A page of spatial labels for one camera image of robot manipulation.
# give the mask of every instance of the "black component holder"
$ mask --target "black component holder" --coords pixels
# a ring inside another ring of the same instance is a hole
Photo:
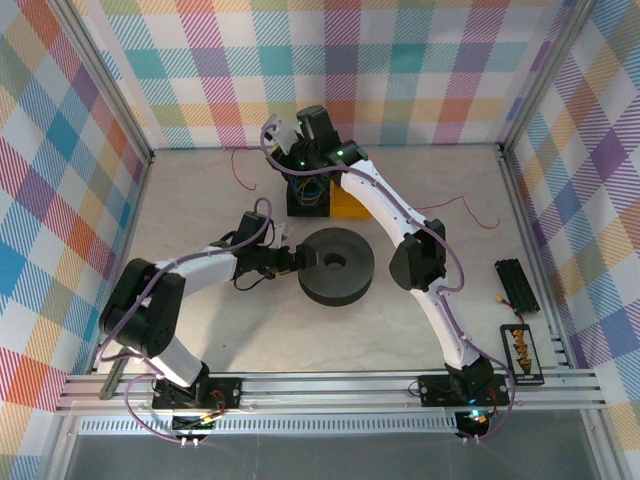
[[[498,260],[495,267],[514,312],[519,315],[539,312],[540,305],[531,290],[520,261],[518,259]]]
[[[513,340],[513,333],[517,330],[522,330],[525,340],[527,337],[530,340],[530,345],[527,345],[527,347],[530,347],[531,351],[528,351],[529,348],[527,348],[527,358],[531,359],[531,366],[528,369],[523,368],[519,363],[520,355],[517,351],[518,347]],[[529,325],[521,323],[514,325],[501,325],[500,335],[502,336],[502,344],[504,345],[504,351],[507,355],[509,370],[513,373],[516,385],[544,385],[544,375],[542,373],[542,368],[540,367],[538,352],[536,351],[536,346],[533,342],[533,335]]]

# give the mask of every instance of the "colorful wires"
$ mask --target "colorful wires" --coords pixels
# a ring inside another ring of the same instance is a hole
[[[303,207],[323,205],[326,202],[328,181],[323,177],[293,177],[289,184],[296,201]]]

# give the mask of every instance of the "metal frame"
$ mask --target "metal frame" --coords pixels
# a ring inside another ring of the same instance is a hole
[[[454,412],[469,407],[422,407],[407,389],[424,374],[447,375],[444,370],[212,374],[240,376],[243,392],[239,410],[225,414],[215,431],[209,433],[215,436],[455,433]],[[544,386],[518,388],[515,410],[598,412],[606,407],[593,371],[557,368],[544,369],[544,374]],[[148,435],[127,416],[124,406],[124,389],[135,376],[123,376],[114,397],[107,401],[99,399],[106,375],[69,377],[47,441],[55,449],[43,459],[40,478],[64,478],[78,435]],[[130,401],[137,414],[154,428],[167,429],[174,412],[151,412],[152,399],[150,382],[134,385]]]
[[[589,19],[591,11],[597,2],[598,0],[576,0],[573,7],[571,7],[558,38],[551,45],[544,64],[531,86],[531,90],[518,110],[509,132],[507,132],[504,140],[506,151],[510,151],[518,143],[522,133],[531,122],[540,102],[542,102],[547,93],[547,89],[556,78],[560,67],[566,60],[571,47]]]
[[[533,288],[535,289],[536,296],[540,302],[541,311],[544,313],[549,326],[549,332],[552,335],[557,335],[560,338],[564,348],[564,353],[567,357],[567,364],[570,367],[577,366],[577,360],[571,348],[566,348],[571,345],[569,343],[569,336],[564,328],[562,320],[560,319],[560,312],[553,296],[553,290],[549,279],[544,269],[544,263],[542,261],[542,254],[536,243],[531,223],[527,221],[527,212],[524,206],[524,201],[517,187],[517,180],[513,169],[511,168],[510,154],[500,151],[499,147],[496,147],[496,155],[500,173],[507,188],[507,195],[513,215],[516,218],[516,224],[520,232],[520,238],[525,247],[527,254],[527,260],[531,265],[531,271],[533,274]]]
[[[153,148],[118,88],[118,84],[109,72],[107,64],[73,2],[70,0],[48,0],[48,4],[78,52],[83,65],[91,74],[93,81],[96,82],[98,90],[104,95],[116,119],[132,141],[136,153],[141,158],[145,158],[147,163],[150,163],[153,158]]]
[[[537,248],[526,210],[510,167],[510,152],[524,133],[536,109],[553,82],[576,37],[597,0],[576,0],[564,22],[558,39],[552,45],[545,64],[518,112],[505,139],[504,157],[499,166],[505,181],[522,241],[532,266],[534,287],[552,333],[558,368],[544,369],[546,384],[542,387],[520,387],[516,393],[516,410],[575,409],[582,412],[585,428],[603,478],[630,476],[624,454],[612,435],[612,424],[605,400],[591,370],[569,369],[576,365],[568,336],[560,320],[543,262]],[[105,95],[116,118],[132,139],[137,153],[152,163],[153,151],[135,116],[128,107],[117,83],[111,76],[84,22],[69,0],[49,0],[74,47]],[[140,200],[132,225],[137,221],[149,169],[145,169]],[[125,243],[128,249],[130,234]],[[400,372],[321,372],[321,373],[222,373],[216,376],[240,376],[244,379],[240,409],[219,420],[218,434],[266,433],[305,434],[382,433],[393,431],[453,432],[454,408],[423,408],[407,391],[409,384],[422,374],[445,374],[444,371]],[[63,478],[78,435],[147,434],[128,416],[123,392],[133,375],[123,376],[114,397],[99,400],[106,375],[71,376],[62,393],[52,428],[45,444],[39,478]],[[151,412],[153,392],[150,383],[137,384],[131,403],[139,415],[159,428],[166,427],[172,412]]]

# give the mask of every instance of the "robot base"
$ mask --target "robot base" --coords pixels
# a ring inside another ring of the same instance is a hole
[[[491,376],[488,382],[474,392],[472,402],[461,399],[451,387],[450,377],[422,375],[418,377],[420,402],[423,407],[494,407],[509,405],[509,393],[504,377]]]

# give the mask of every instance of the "red wire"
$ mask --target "red wire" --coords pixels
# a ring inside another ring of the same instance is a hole
[[[243,188],[245,188],[246,190],[249,190],[250,192],[253,192],[258,185],[254,183],[253,188],[247,187],[244,183],[242,183],[242,180],[240,180],[240,178],[238,177],[238,174],[236,173],[236,165],[233,161],[233,156],[236,154],[237,150],[260,150],[260,148],[259,147],[234,147],[233,150],[231,150],[231,171],[233,172],[233,176],[236,178],[238,183]]]
[[[469,215],[471,215],[473,217],[473,219],[476,221],[476,223],[481,228],[484,228],[485,230],[495,230],[496,228],[498,228],[500,226],[500,219],[498,219],[498,222],[493,227],[490,227],[488,225],[484,225],[480,220],[478,220],[478,217],[476,217],[475,214],[471,211],[471,208],[469,208],[469,204],[467,203],[467,199],[465,198],[464,195],[458,195],[457,197],[452,198],[451,200],[448,200],[448,201],[446,201],[444,203],[439,203],[437,205],[428,205],[426,207],[416,208],[416,210],[428,210],[430,208],[444,207],[445,205],[449,205],[450,203],[453,203],[456,200],[460,200],[460,199],[462,199],[462,202],[464,203],[464,206],[467,209],[467,212],[469,212]]]
[[[220,395],[222,397],[222,407],[219,407],[220,408],[220,415],[222,415],[224,413],[224,409],[226,407],[226,401],[225,401],[225,398],[224,398],[224,393],[222,393],[220,390],[214,390],[213,392],[211,392],[211,396],[216,399],[216,402],[218,401],[218,395]]]

